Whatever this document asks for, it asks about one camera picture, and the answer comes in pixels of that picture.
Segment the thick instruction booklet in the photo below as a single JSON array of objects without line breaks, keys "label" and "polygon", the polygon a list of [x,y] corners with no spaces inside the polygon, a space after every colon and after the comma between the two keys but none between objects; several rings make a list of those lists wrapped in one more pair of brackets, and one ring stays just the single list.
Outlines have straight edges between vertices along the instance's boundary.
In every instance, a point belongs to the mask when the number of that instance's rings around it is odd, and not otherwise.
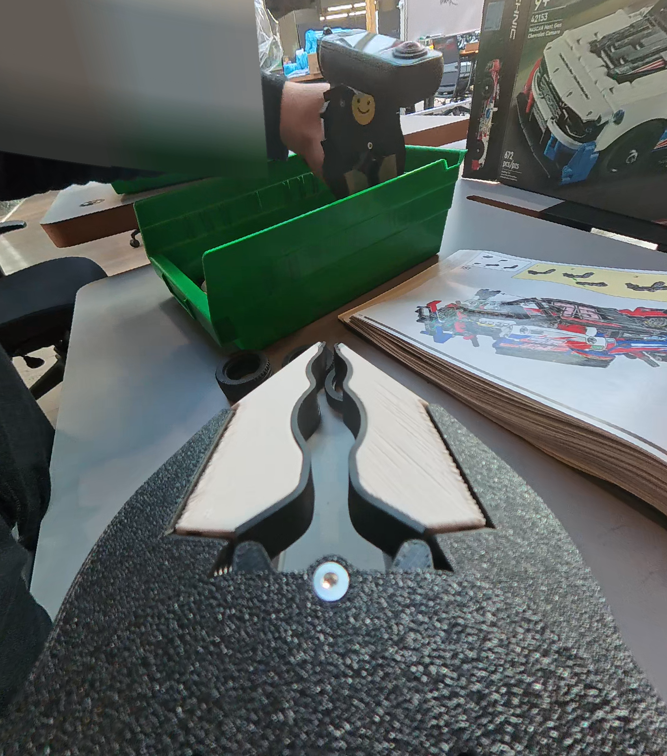
[{"label": "thick instruction booklet", "polygon": [[667,517],[667,271],[460,250],[339,320]]}]

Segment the person's left forearm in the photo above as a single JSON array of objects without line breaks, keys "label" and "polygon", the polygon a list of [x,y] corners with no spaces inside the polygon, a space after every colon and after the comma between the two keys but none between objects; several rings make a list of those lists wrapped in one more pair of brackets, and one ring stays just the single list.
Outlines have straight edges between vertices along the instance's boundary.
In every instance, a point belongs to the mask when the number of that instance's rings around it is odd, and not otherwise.
[{"label": "person's left forearm", "polygon": [[285,83],[283,76],[262,72],[265,143],[268,159],[272,161],[285,161],[289,154],[281,138],[281,105]]}]

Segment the black office chair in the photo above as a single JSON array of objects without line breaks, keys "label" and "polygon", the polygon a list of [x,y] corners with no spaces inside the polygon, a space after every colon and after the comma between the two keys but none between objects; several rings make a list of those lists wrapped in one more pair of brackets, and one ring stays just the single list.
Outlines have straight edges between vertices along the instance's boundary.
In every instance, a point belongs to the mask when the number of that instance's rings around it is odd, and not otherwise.
[{"label": "black office chair", "polygon": [[[0,235],[22,229],[26,222],[0,222]],[[84,286],[106,278],[94,261],[64,257],[43,261],[7,275],[0,266],[0,345],[10,358],[29,367],[43,361],[29,354],[52,347],[55,363],[30,387],[41,398],[63,381],[74,302]]]}]

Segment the person's left hand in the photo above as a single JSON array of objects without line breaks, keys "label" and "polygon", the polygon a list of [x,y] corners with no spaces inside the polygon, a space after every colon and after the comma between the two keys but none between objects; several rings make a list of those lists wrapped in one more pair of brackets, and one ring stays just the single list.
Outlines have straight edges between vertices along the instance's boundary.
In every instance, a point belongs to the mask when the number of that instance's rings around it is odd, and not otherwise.
[{"label": "person's left hand", "polygon": [[283,86],[281,98],[280,135],[286,148],[299,155],[313,174],[323,176],[324,139],[320,112],[325,105],[326,82],[294,83]]}]

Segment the green plastic storage bin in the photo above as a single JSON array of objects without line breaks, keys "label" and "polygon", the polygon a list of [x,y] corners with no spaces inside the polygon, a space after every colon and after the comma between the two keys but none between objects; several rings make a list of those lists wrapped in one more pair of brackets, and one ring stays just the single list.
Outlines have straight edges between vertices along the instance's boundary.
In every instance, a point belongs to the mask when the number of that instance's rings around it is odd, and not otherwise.
[{"label": "green plastic storage bin", "polygon": [[263,348],[437,254],[461,150],[409,146],[399,178],[336,200],[298,157],[134,204],[147,256],[218,345]]},{"label": "green plastic storage bin", "polygon": [[141,194],[163,187],[171,187],[204,179],[202,175],[187,175],[177,173],[163,173],[153,176],[139,176],[137,178],[121,178],[110,183],[116,194]]}]

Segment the brown edged side table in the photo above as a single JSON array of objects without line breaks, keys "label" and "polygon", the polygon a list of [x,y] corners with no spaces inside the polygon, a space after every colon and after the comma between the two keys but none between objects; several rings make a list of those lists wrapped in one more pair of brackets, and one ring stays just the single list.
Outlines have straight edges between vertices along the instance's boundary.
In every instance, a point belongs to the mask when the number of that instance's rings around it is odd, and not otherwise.
[{"label": "brown edged side table", "polygon": [[57,194],[40,224],[58,248],[133,232],[138,228],[134,202],[160,191],[119,195],[111,184],[74,185]]}]

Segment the dark toy car box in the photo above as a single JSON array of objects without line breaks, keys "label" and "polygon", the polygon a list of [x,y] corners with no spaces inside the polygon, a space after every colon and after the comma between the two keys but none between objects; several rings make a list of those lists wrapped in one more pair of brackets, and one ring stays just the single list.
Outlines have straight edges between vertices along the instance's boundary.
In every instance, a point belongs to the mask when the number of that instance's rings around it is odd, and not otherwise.
[{"label": "dark toy car box", "polygon": [[667,246],[667,1],[485,2],[463,175]]}]

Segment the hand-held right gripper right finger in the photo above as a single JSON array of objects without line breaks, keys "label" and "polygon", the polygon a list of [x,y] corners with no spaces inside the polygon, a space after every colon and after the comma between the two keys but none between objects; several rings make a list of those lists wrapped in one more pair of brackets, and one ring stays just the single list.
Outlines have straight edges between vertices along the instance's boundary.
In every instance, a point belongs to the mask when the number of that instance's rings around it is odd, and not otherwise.
[{"label": "hand-held right gripper right finger", "polygon": [[335,347],[342,419],[355,438],[348,510],[359,535],[395,557],[411,539],[485,528],[486,517],[428,404],[344,344]]}]

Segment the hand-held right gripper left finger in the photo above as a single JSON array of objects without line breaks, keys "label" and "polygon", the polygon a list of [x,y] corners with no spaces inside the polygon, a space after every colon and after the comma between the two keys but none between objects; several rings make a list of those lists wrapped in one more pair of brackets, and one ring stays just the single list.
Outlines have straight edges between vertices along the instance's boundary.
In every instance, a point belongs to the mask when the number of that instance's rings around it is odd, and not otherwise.
[{"label": "hand-held right gripper left finger", "polygon": [[175,516],[175,534],[256,541],[276,556],[305,533],[314,508],[307,440],[320,424],[326,366],[326,345],[315,343],[234,405]]}]

